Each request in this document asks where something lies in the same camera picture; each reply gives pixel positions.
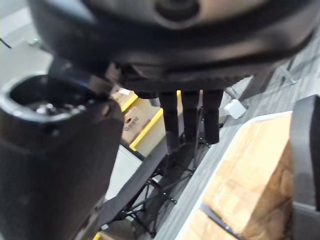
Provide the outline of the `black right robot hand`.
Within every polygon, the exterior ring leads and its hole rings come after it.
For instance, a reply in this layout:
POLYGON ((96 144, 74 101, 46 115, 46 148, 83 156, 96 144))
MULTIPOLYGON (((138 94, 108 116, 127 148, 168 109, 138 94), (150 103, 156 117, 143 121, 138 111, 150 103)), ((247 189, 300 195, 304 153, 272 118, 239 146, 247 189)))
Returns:
POLYGON ((225 88, 305 48, 317 0, 30 0, 47 72, 0 90, 0 237, 91 240, 135 216, 136 199, 175 153, 219 141, 225 88), (106 200, 125 118, 115 87, 159 98, 168 158, 142 162, 106 200))

